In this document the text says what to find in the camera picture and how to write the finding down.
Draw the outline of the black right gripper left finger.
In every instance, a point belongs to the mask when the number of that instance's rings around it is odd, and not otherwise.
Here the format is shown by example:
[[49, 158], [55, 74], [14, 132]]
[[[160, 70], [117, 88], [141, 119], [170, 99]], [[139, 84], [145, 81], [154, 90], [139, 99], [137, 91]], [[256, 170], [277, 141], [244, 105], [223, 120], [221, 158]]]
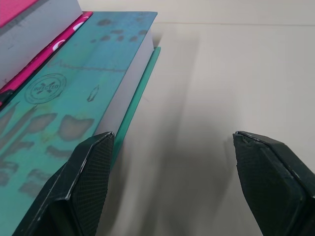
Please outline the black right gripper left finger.
[[95, 236], [108, 190], [115, 135], [81, 142], [45, 183], [12, 236]]

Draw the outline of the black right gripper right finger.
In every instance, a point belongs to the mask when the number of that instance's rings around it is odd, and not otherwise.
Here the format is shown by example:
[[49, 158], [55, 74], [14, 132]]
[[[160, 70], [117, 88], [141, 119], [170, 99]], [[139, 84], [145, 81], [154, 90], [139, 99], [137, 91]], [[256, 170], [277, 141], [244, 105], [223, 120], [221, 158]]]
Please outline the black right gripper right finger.
[[233, 134], [237, 172], [263, 236], [315, 236], [315, 173], [284, 143]]

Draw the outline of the teal hardcover book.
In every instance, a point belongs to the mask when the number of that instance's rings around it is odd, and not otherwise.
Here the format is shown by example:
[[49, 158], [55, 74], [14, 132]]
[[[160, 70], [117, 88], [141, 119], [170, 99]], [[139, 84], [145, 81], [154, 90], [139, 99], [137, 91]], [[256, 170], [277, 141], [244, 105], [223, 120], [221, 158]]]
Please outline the teal hardcover book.
[[0, 110], [0, 236], [13, 235], [81, 142], [113, 132], [114, 155], [139, 84], [157, 57], [156, 16], [94, 12]]

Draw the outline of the pink hardcover book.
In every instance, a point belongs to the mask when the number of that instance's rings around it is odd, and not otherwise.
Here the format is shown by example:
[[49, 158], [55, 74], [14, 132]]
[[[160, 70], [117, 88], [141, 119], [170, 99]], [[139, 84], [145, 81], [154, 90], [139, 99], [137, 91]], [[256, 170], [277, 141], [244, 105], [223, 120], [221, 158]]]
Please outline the pink hardcover book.
[[0, 106], [91, 15], [77, 0], [0, 0]]

